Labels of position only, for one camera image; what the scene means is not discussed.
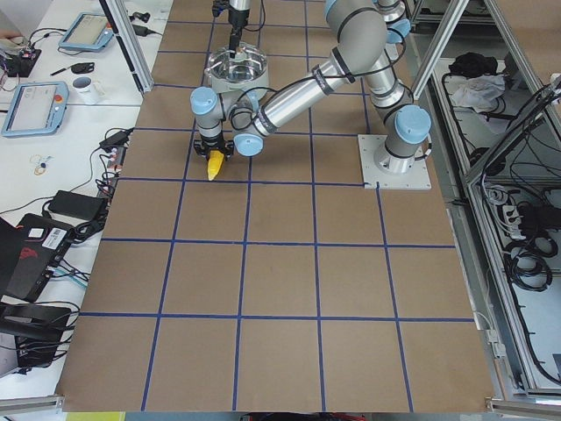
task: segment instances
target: white cup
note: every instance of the white cup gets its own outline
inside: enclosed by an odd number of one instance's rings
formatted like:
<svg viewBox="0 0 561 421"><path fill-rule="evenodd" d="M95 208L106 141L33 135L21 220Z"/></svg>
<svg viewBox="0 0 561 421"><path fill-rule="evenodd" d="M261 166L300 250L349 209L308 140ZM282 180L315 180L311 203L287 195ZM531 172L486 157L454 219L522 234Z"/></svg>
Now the white cup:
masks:
<svg viewBox="0 0 561 421"><path fill-rule="evenodd" d="M99 103L102 100L102 96L105 95L102 84L99 81L92 81L87 76L75 79L72 82L72 86L86 105Z"/></svg>

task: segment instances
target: white cloth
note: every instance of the white cloth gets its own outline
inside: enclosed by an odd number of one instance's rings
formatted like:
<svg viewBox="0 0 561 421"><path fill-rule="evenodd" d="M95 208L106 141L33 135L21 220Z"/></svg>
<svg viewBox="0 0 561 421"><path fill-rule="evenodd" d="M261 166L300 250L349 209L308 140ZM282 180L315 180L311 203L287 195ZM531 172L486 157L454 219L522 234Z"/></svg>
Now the white cloth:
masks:
<svg viewBox="0 0 561 421"><path fill-rule="evenodd" d="M502 75L483 75L465 81L451 96L457 107L473 108L476 112L492 111L497 108L496 99L505 91Z"/></svg>

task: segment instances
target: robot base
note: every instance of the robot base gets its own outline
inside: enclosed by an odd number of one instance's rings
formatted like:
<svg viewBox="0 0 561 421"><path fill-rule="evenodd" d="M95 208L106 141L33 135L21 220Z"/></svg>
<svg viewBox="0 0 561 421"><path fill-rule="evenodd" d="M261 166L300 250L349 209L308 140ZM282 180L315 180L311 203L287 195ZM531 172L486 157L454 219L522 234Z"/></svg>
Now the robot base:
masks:
<svg viewBox="0 0 561 421"><path fill-rule="evenodd" d="M360 163L362 166L362 179L365 189L412 189L430 190L430 178L425 161L416 161L405 175L391 175L383 173L374 163L374 152L386 136L359 135ZM423 154L419 147L418 155Z"/></svg>

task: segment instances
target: blue frame tablet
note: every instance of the blue frame tablet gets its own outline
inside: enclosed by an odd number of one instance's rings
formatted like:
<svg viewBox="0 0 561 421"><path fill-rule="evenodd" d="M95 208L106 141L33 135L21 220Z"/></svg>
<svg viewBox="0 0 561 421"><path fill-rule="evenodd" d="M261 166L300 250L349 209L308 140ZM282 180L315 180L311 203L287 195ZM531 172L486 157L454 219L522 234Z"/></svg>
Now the blue frame tablet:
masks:
<svg viewBox="0 0 561 421"><path fill-rule="evenodd" d="M55 133L67 108L68 86L64 82L20 83L14 92L2 127L5 138Z"/></svg>
<svg viewBox="0 0 561 421"><path fill-rule="evenodd" d="M100 20L104 20L104 25L99 25ZM105 15L83 12L78 15L59 41L59 48L98 52L107 46L113 35Z"/></svg>

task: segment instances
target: black cloth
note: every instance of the black cloth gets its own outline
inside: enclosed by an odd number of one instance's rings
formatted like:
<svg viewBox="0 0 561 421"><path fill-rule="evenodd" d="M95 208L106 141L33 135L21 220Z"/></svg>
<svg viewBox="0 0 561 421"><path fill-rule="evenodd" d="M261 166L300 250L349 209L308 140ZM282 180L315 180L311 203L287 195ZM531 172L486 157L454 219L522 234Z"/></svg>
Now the black cloth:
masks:
<svg viewBox="0 0 561 421"><path fill-rule="evenodd" d="M453 75L462 75L470 79L482 75L496 75L497 66L497 59L494 57L466 53L457 57L448 68Z"/></svg>

